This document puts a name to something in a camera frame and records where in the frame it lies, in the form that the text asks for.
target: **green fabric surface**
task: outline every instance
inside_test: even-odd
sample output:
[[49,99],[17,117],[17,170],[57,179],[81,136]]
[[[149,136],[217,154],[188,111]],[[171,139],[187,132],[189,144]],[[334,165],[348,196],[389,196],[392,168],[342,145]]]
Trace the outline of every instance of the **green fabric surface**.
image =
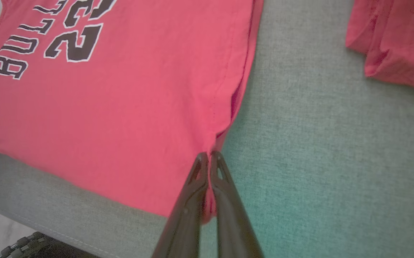
[[351,6],[265,2],[223,154],[268,258],[414,257],[414,89],[364,78]]

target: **white stitching line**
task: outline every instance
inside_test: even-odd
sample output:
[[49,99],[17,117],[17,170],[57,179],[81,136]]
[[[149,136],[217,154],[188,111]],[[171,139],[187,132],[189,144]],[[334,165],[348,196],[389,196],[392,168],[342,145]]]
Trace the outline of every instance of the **white stitching line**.
[[[97,248],[97,247],[95,247],[95,246],[93,246],[93,245],[86,244],[86,243],[84,243],[84,242],[83,242],[83,241],[81,241],[81,240],[78,240],[78,239],[76,239],[76,238],[70,237],[70,236],[68,236],[68,235],[64,235],[64,234],[62,234],[62,233],[60,233],[60,232],[57,232],[56,230],[52,230],[52,229],[50,229],[50,228],[48,228],[48,227],[45,227],[45,226],[43,226],[43,225],[40,225],[40,224],[38,224],[37,222],[34,222],[34,221],[30,220],[30,219],[26,219],[26,218],[24,218],[24,217],[22,217],[22,216],[19,216],[19,215],[17,215],[17,214],[14,214],[14,213],[9,212],[9,211],[4,210],[4,209],[0,209],[0,210],[2,210],[2,211],[4,211],[4,212],[8,212],[9,214],[14,215],[14,216],[17,216],[17,217],[19,217],[19,218],[21,218],[21,219],[23,219],[23,220],[27,220],[27,221],[29,221],[29,222],[32,222],[32,224],[35,224],[35,225],[37,225],[37,226],[39,226],[39,227],[45,228],[45,229],[47,229],[47,230],[50,230],[51,232],[54,232],[56,235],[61,236],[61,238],[65,238],[65,239],[66,239],[66,238],[70,238],[70,239],[72,239],[72,240],[75,240],[76,242],[79,242],[79,245],[87,245],[87,246],[89,246],[89,247],[92,247],[92,248],[94,248],[94,249],[97,249],[97,250],[101,251],[102,253],[106,253],[106,254],[111,255],[111,256],[113,256],[113,257],[116,257],[116,258],[121,258],[120,256],[117,256],[117,255],[115,255],[115,254],[113,254],[113,253],[109,253],[109,252],[104,251],[104,250],[102,250],[102,249],[100,249],[100,248]],[[94,252],[94,253],[97,253],[97,254],[101,254],[100,252],[95,251],[95,250],[91,250],[91,251],[92,251],[92,252]]]

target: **stitching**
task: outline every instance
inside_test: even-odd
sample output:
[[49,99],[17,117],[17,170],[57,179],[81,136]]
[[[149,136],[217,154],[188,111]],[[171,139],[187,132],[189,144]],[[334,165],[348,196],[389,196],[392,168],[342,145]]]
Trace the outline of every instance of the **stitching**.
[[89,245],[89,244],[87,244],[87,243],[85,243],[85,242],[83,242],[83,241],[81,241],[81,240],[78,240],[78,239],[76,239],[76,238],[70,237],[70,236],[68,236],[68,235],[64,235],[64,234],[62,234],[62,233],[60,233],[60,232],[57,232],[56,230],[52,230],[52,229],[50,229],[49,227],[45,227],[45,226],[43,226],[43,225],[40,225],[40,224],[38,224],[37,222],[34,222],[34,221],[30,220],[30,219],[24,218],[24,217],[22,217],[22,216],[19,216],[19,215],[17,215],[17,214],[14,214],[14,213],[9,212],[9,211],[4,210],[4,209],[0,209],[0,210],[1,210],[1,211],[4,211],[4,212],[7,212],[7,213],[9,213],[9,214],[11,214],[11,215],[17,216],[17,217],[19,217],[19,218],[21,218],[21,219],[23,219],[23,220],[29,221],[29,222],[31,222],[31,224],[33,224],[33,225],[36,225],[36,226],[38,226],[38,227],[45,228],[45,229],[47,229],[47,230],[49,230],[49,231],[53,232],[56,236],[58,236],[58,237],[60,237],[60,238],[63,238],[63,239],[66,239],[66,240],[74,240],[75,242],[77,242],[77,244],[78,244],[78,245],[83,245],[83,246],[88,246],[88,247],[94,248],[95,250],[93,250],[93,249],[92,249],[91,251],[92,251],[92,252],[94,252],[94,253],[97,253],[97,254],[99,254],[99,255],[101,255],[101,254],[105,253],[105,254],[107,254],[107,255],[109,255],[109,256],[113,256],[113,257],[116,257],[116,258],[121,258],[120,256],[117,256],[117,255],[115,255],[115,254],[113,254],[113,253],[109,253],[109,252],[107,252],[107,251],[105,251],[105,250],[102,250],[102,249],[100,249],[100,248],[97,248],[97,247],[95,247],[95,246],[93,246],[93,245]]

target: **red fabric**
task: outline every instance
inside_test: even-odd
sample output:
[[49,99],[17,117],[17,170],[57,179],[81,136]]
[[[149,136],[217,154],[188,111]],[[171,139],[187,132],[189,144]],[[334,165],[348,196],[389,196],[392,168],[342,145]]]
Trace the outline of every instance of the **red fabric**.
[[366,54],[367,77],[414,86],[414,0],[355,0],[346,46]]
[[262,4],[0,2],[0,152],[168,216],[237,114]]

